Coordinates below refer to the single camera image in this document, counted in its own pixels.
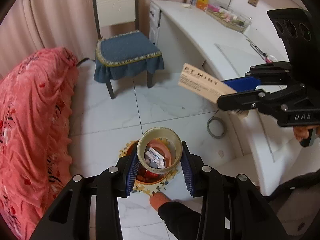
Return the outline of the orange gloved right hand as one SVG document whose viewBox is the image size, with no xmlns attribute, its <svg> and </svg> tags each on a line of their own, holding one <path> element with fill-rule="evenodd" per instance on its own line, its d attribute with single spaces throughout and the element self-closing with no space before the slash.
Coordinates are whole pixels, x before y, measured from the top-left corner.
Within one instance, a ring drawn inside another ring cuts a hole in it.
<svg viewBox="0 0 320 240">
<path fill-rule="evenodd" d="M 319 126 L 296 126 L 293 128 L 295 138 L 300 142 L 303 139 L 308 139 L 309 130 L 316 129 L 316 133 L 319 134 Z"/>
</svg>

